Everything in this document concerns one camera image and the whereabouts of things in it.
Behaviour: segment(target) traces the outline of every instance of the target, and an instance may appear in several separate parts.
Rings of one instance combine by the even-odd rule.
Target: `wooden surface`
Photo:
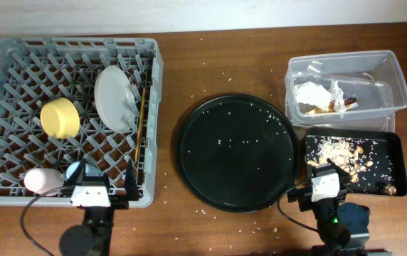
[[[407,23],[135,36],[155,38],[164,59],[156,190],[150,207],[115,213],[111,255],[268,255],[291,251],[296,255],[296,250],[322,244],[317,234],[285,220],[275,207],[235,214],[202,203],[179,178],[171,157],[172,138],[187,113],[216,95],[255,95],[284,110],[284,76],[287,62],[294,56],[389,49],[398,57],[407,82]],[[407,109],[397,112],[396,133],[403,143],[407,169]],[[348,201],[371,209],[368,248],[407,255],[407,196],[349,195]],[[315,225],[311,212],[299,212],[296,203],[283,205],[293,218]],[[21,233],[21,210],[0,207],[0,255],[41,254]],[[58,254],[61,234],[82,219],[83,212],[75,208],[33,208],[26,224],[39,242]]]

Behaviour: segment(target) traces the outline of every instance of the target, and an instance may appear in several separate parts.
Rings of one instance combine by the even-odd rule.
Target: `dish rack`
[[[125,72],[139,109],[138,92],[141,87],[147,90],[137,161],[138,111],[129,122],[131,131],[120,134],[101,122],[95,108],[95,80],[109,65]],[[80,159],[109,176],[110,195],[124,192],[125,171],[133,161],[141,198],[129,206],[149,206],[154,195],[163,66],[157,42],[149,38],[1,39],[0,206],[24,206],[37,196],[23,185],[29,169],[52,168],[64,174]],[[55,139],[41,128],[41,106],[59,97],[67,97],[78,110],[80,130],[75,137]],[[35,205],[72,206],[63,194],[42,198]]]

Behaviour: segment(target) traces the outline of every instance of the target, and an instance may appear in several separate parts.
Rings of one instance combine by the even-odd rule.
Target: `black cable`
[[[48,194],[54,193],[54,192],[56,192],[56,191],[62,191],[63,189],[67,189],[67,188],[72,188],[72,187],[70,187],[70,186],[63,186],[63,187],[54,188],[54,189],[51,189],[51,190],[49,190],[49,191],[47,191],[47,192],[45,192],[45,193],[42,193],[42,194],[39,195],[38,197],[36,197],[36,198],[34,198],[33,200],[31,200],[31,201],[25,206],[25,208],[24,208],[24,210],[23,210],[23,212],[21,213],[21,216],[20,216],[20,227],[21,227],[21,230],[23,231],[23,234],[26,236],[26,238],[28,238],[28,240],[30,240],[30,242],[32,242],[36,247],[38,247],[39,249],[43,250],[43,251],[44,251],[45,253],[47,253],[48,255],[53,255],[53,254],[52,254],[52,252],[49,252],[47,249],[45,249],[44,246],[42,246],[41,244],[39,244],[38,242],[36,242],[36,241],[34,240],[34,238],[32,238],[32,237],[30,236],[30,234],[28,233],[28,231],[26,231],[26,228],[25,228],[25,214],[26,214],[26,211],[27,211],[27,210],[33,205],[33,203],[35,203],[37,200],[41,199],[41,198],[44,197],[44,196],[47,196]]]
[[[298,186],[301,186],[301,185],[304,185],[304,184],[306,184],[306,181],[303,181],[302,183],[296,184],[296,185],[294,185],[293,187],[287,189],[286,192],[284,192],[284,193],[278,198],[278,200],[277,200],[277,202],[276,202],[277,210],[280,211],[280,213],[284,216],[284,218],[286,218],[286,219],[292,221],[293,223],[299,225],[300,227],[304,227],[304,228],[306,228],[306,229],[308,229],[308,230],[311,230],[311,231],[314,231],[314,232],[318,233],[317,229],[311,228],[310,226],[307,226],[307,225],[305,225],[305,224],[299,223],[298,221],[294,220],[293,218],[287,216],[287,214],[285,214],[285,213],[281,210],[281,207],[280,207],[280,201],[281,201],[281,199],[282,199],[287,193],[291,192],[292,189],[297,188]]]

